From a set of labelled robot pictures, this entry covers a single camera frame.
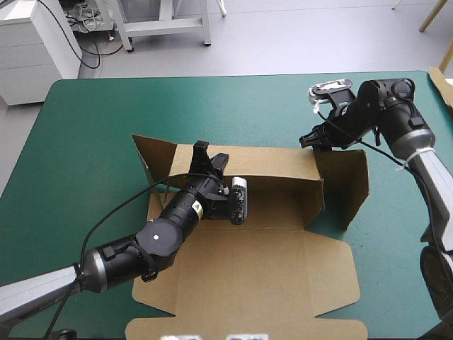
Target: cabinet drawer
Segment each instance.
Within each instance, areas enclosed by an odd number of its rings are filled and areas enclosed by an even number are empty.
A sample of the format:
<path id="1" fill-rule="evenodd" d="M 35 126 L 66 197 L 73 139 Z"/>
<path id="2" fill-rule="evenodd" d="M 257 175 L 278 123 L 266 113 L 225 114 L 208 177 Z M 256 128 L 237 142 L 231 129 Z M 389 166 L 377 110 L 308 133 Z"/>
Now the cabinet drawer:
<path id="1" fill-rule="evenodd" d="M 0 69 L 0 96 L 8 105 L 44 101 L 59 79 L 55 65 Z"/>
<path id="2" fill-rule="evenodd" d="M 53 61 L 44 44 L 0 48 L 0 69 L 47 64 Z"/>
<path id="3" fill-rule="evenodd" d="M 42 44 L 42 39 L 32 23 L 0 25 L 0 47 Z"/>

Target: white cabinet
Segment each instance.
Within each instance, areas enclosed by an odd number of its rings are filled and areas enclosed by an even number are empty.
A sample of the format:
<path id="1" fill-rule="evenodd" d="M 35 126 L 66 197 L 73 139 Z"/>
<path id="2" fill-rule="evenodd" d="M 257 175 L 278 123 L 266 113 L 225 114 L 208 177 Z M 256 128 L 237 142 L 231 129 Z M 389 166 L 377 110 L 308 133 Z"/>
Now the white cabinet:
<path id="1" fill-rule="evenodd" d="M 42 1 L 81 57 L 58 0 Z M 42 4 L 15 0 L 0 8 L 0 96 L 8 105 L 44 101 L 54 82 L 77 78 L 79 67 L 80 61 Z"/>

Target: white label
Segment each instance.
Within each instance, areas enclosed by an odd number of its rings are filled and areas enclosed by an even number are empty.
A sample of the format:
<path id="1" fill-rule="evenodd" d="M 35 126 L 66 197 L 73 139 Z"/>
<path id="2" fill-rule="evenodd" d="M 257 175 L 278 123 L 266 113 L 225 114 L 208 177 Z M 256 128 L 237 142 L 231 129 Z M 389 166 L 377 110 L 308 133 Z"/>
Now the white label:
<path id="1" fill-rule="evenodd" d="M 226 340 L 269 340 L 267 334 L 231 334 Z"/>
<path id="2" fill-rule="evenodd" d="M 203 218 L 203 207 L 201 206 L 200 202 L 197 200 L 192 204 L 192 209 L 195 210 L 195 212 L 198 215 L 198 219 L 201 220 Z"/>
<path id="3" fill-rule="evenodd" d="M 203 340 L 199 335 L 164 335 L 161 340 Z"/>

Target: round joint cover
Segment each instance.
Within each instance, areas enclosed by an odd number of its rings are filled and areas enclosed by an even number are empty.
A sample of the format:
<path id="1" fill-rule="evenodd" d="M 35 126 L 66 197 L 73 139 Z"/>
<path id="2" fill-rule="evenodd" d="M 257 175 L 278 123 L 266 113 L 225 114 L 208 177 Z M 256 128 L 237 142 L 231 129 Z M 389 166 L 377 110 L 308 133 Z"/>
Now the round joint cover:
<path id="1" fill-rule="evenodd" d="M 173 221 L 163 218 L 146 223 L 135 238 L 148 254 L 162 257 L 170 256 L 183 243 L 180 228 Z"/>

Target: black cable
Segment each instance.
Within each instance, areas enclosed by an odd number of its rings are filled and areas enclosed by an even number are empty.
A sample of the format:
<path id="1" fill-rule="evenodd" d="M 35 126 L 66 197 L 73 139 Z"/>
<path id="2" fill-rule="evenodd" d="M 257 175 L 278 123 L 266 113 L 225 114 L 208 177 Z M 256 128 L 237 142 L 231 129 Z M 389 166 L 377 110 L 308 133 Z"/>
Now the black cable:
<path id="1" fill-rule="evenodd" d="M 77 54 L 76 50 L 74 49 L 74 47 L 72 46 L 71 42 L 69 41 L 69 38 L 66 34 L 66 32 L 64 32 L 64 29 L 62 27 L 62 24 L 59 23 L 57 17 L 54 15 L 54 12 L 52 12 L 52 10 L 44 3 L 42 2 L 42 0 L 36 0 L 37 2 L 39 2 L 40 4 L 42 4 L 48 11 L 49 13 L 53 16 L 53 18 L 55 19 L 55 21 L 57 22 L 58 26 L 59 26 L 59 29 L 63 32 L 63 35 L 64 37 L 66 38 L 66 41 L 68 42 L 72 52 L 74 53 L 74 55 L 77 57 L 77 59 L 83 64 L 85 65 L 86 67 L 88 67 L 89 69 L 97 69 L 98 67 L 100 67 L 101 65 L 101 56 L 98 56 L 98 64 L 96 66 L 91 66 L 91 65 L 88 65 L 87 63 L 85 63 L 80 57 L 79 55 Z"/>
<path id="2" fill-rule="evenodd" d="M 123 45 L 119 46 L 118 49 L 114 50 L 113 52 L 108 52 L 108 53 L 93 53 L 88 50 L 85 50 L 84 48 L 80 47 L 80 49 L 86 53 L 89 53 L 90 55 L 99 55 L 101 57 L 105 57 L 106 55 L 114 55 L 115 53 L 119 52 L 123 48 Z"/>
<path id="3" fill-rule="evenodd" d="M 77 25 L 77 24 L 81 24 L 81 23 L 84 23 L 83 21 L 80 21 L 79 19 L 76 19 L 75 17 L 73 16 L 69 16 L 69 15 L 66 15 L 66 19 L 69 19 L 69 20 L 73 20 L 73 22 L 71 22 L 69 25 L 70 26 L 73 26 L 73 25 Z M 86 52 L 86 53 L 89 53 L 90 55 L 96 55 L 96 56 L 101 56 L 101 57 L 105 57 L 105 56 L 108 56 L 108 55 L 114 55 L 115 53 L 119 52 L 122 47 L 123 47 L 123 44 L 121 44 L 121 46 L 119 46 L 118 49 L 114 50 L 113 52 L 107 52 L 107 53 L 99 53 L 98 51 L 98 45 L 96 44 L 96 41 L 94 40 L 94 37 L 91 35 L 91 32 L 87 32 L 87 33 L 90 33 L 90 36 L 91 36 L 91 39 L 93 41 L 93 44 L 95 45 L 96 47 L 96 53 L 92 52 L 92 51 L 88 51 L 88 50 L 85 50 L 84 48 L 80 47 L 79 48 Z"/>
<path id="4" fill-rule="evenodd" d="M 370 148 L 371 150 L 374 150 L 375 152 L 378 152 L 380 153 L 381 155 L 387 157 L 388 159 L 390 159 L 393 163 L 396 163 L 398 164 L 399 166 L 403 166 L 403 163 L 401 163 L 399 160 L 397 160 L 395 157 L 391 156 L 390 154 L 387 154 L 385 151 L 382 151 L 381 149 L 378 149 L 377 147 L 374 147 L 373 145 L 371 144 L 368 144 L 354 136 L 352 136 L 350 133 L 344 131 L 341 127 L 337 126 L 336 124 L 332 123 L 329 119 L 327 119 L 326 117 L 324 117 L 322 115 L 321 112 L 318 111 L 318 115 L 319 117 L 321 117 L 322 120 L 324 120 L 326 123 L 332 125 L 335 129 L 337 129 L 338 131 L 340 131 L 341 133 L 343 133 L 344 135 L 348 136 L 350 139 L 356 141 L 357 143 L 360 143 L 361 145 L 364 145 L 368 148 Z"/>
<path id="5" fill-rule="evenodd" d="M 80 254 L 80 267 L 79 267 L 79 273 L 83 273 L 84 272 L 84 258 L 85 258 L 85 251 L 86 251 L 86 246 L 88 244 L 88 241 L 91 237 L 91 235 L 96 231 L 96 229 L 98 229 L 111 215 L 113 215 L 114 213 L 116 213 L 119 209 L 123 208 L 125 205 L 127 205 L 128 203 L 132 202 L 134 199 L 140 197 L 141 195 L 143 195 L 144 193 L 146 193 L 147 191 L 150 191 L 152 188 L 155 188 L 156 186 L 158 186 L 159 184 L 163 184 L 165 182 L 168 182 L 170 181 L 171 179 L 177 179 L 177 178 L 180 178 L 180 177 L 186 177 L 186 176 L 200 176 L 200 177 L 205 177 L 207 179 L 213 179 L 214 181 L 224 185 L 224 182 L 221 180 L 221 179 L 218 179 L 217 177 L 213 176 L 213 175 L 207 175 L 207 174 L 199 174 L 199 173 L 193 173 L 193 172 L 187 172 L 187 173 L 183 173 L 183 174 L 176 174 L 176 175 L 172 175 L 172 176 L 168 176 L 156 183 L 154 183 L 153 185 L 151 186 L 148 186 L 147 188 L 141 190 L 140 192 L 136 193 L 135 195 L 133 195 L 132 197 L 128 198 L 126 201 L 124 201 L 123 203 L 117 205 L 115 208 L 113 208 L 110 212 L 108 212 L 104 217 L 102 217 L 99 222 L 97 222 L 91 229 L 90 231 L 88 232 L 88 234 L 85 236 L 85 239 L 84 239 L 84 243 L 82 244 L 82 249 L 81 249 L 81 254 Z M 72 281 L 71 285 L 69 286 L 68 290 L 66 291 L 66 293 L 64 294 L 64 297 L 62 298 L 62 300 L 60 301 L 59 303 L 59 306 L 58 306 L 58 309 L 57 311 L 55 312 L 48 328 L 47 328 L 47 331 L 45 332 L 45 335 L 42 337 L 42 340 L 47 340 L 47 338 L 49 337 L 50 333 L 52 332 L 52 329 L 55 325 L 55 322 L 57 322 L 57 319 L 60 315 L 60 313 L 62 312 L 63 310 L 63 307 L 64 305 L 66 304 L 66 301 L 68 300 L 69 296 L 71 295 L 71 292 L 72 290 L 75 288 L 76 284 L 79 282 L 80 280 L 80 277 L 77 276 L 75 278 L 74 281 Z"/>

